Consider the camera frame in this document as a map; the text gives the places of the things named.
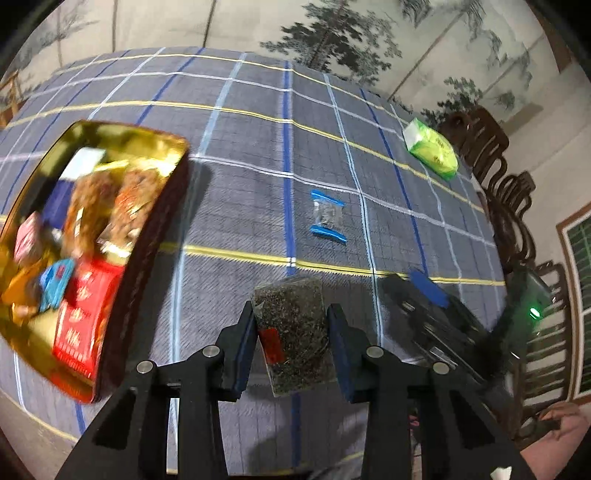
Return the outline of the person's right hand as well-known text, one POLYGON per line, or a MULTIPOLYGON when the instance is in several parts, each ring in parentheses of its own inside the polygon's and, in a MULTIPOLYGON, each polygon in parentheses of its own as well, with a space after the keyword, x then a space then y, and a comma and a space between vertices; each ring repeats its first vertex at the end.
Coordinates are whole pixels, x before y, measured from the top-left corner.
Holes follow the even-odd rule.
POLYGON ((544 422, 558 422, 559 428, 549 431, 544 440, 581 441, 589 430, 590 420, 579 405, 572 402, 558 402, 538 414, 544 422))

